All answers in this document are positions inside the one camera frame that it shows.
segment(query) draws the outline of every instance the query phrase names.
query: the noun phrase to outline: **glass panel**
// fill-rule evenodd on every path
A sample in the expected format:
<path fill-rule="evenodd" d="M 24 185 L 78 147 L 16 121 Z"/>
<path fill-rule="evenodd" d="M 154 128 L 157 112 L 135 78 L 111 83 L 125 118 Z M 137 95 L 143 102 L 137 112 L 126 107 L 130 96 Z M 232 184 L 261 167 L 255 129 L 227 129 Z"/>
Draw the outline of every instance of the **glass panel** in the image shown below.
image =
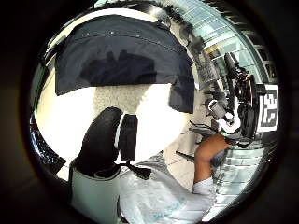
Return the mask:
<path fill-rule="evenodd" d="M 213 31 L 215 31 L 216 29 L 221 28 L 222 26 L 224 26 L 224 23 L 216 20 L 216 21 L 212 21 L 207 25 L 204 25 L 200 28 L 195 28 L 195 35 L 207 35 L 212 33 Z"/>
<path fill-rule="evenodd" d="M 239 61 L 241 67 L 254 64 L 254 61 L 247 49 L 236 52 L 235 57 Z"/>
<path fill-rule="evenodd" d="M 228 26 L 223 26 L 205 36 L 203 36 L 203 38 L 205 39 L 205 41 L 209 41 L 212 38 L 216 38 L 217 35 L 221 35 L 223 33 L 226 33 L 228 31 L 230 31 L 231 29 Z"/>
<path fill-rule="evenodd" d="M 221 35 L 221 37 L 217 37 L 216 39 L 225 38 L 227 36 L 227 33 Z M 245 45 L 241 42 L 241 40 L 237 36 L 235 36 L 224 41 L 218 42 L 215 45 L 206 48 L 205 51 L 209 54 L 211 59 L 213 59 L 221 55 L 224 55 L 226 52 L 243 49 L 244 47 Z"/>
<path fill-rule="evenodd" d="M 236 44 L 235 49 L 243 49 L 244 45 L 241 43 L 240 39 L 237 37 L 237 34 L 233 31 L 225 32 L 221 35 L 216 36 L 212 40 L 206 42 L 206 50 L 210 47 L 213 49 L 221 49 L 223 46 L 229 45 L 229 44 Z"/>

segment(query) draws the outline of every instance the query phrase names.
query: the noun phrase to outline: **fabric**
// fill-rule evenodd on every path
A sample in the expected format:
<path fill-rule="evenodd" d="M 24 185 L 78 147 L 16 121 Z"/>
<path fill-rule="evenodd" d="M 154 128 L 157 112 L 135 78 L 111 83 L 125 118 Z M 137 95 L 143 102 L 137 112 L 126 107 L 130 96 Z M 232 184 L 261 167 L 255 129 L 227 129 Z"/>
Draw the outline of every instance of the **fabric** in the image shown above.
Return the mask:
<path fill-rule="evenodd" d="M 211 177 L 193 185 L 191 193 L 171 176 L 161 154 L 138 166 L 151 169 L 149 180 L 121 171 L 121 212 L 130 224 L 197 223 L 216 200 Z"/>
<path fill-rule="evenodd" d="M 56 55 L 57 95 L 85 87 L 172 84 L 169 106 L 193 112 L 192 60 L 159 22 L 109 15 L 77 26 Z"/>

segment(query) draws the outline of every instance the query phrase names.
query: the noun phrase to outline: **black cable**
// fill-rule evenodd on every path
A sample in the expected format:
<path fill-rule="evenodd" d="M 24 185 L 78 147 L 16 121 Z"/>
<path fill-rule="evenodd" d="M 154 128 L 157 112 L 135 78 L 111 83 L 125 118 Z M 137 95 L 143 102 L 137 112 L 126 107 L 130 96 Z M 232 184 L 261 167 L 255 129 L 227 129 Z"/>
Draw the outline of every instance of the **black cable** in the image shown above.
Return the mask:
<path fill-rule="evenodd" d="M 215 132 L 215 133 L 218 132 L 217 130 L 213 129 L 212 127 L 210 127 L 210 126 L 208 126 L 208 125 L 206 125 L 206 124 L 203 124 L 203 123 L 195 124 L 195 123 L 193 123 L 193 122 L 190 121 L 190 120 L 189 120 L 189 122 L 190 122 L 192 125 L 194 125 L 195 127 L 197 127 L 197 128 L 207 128 L 207 129 L 209 129 L 209 130 L 211 130 L 211 131 L 213 131 L 213 132 Z"/>

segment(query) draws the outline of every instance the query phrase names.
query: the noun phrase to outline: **gray shirt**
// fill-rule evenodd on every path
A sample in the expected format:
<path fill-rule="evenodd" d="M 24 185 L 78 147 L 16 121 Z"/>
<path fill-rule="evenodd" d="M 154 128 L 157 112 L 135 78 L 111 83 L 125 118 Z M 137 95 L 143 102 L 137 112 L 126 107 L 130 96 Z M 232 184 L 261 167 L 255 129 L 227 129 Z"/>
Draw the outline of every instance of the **gray shirt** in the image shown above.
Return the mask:
<path fill-rule="evenodd" d="M 138 166 L 151 169 L 149 180 L 121 171 L 121 212 L 130 224 L 197 223 L 216 200 L 212 177 L 189 192 L 169 173 L 161 154 Z"/>

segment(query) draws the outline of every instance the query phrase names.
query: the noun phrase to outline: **human arm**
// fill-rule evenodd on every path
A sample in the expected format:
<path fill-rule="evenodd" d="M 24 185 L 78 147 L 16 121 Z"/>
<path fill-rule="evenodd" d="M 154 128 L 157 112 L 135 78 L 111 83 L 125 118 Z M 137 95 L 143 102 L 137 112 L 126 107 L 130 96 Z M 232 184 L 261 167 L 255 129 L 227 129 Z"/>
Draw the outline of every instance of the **human arm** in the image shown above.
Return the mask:
<path fill-rule="evenodd" d="M 211 177 L 210 161 L 217 153 L 229 146 L 225 142 L 224 137 L 219 133 L 210 136 L 199 145 L 194 154 L 194 184 Z"/>

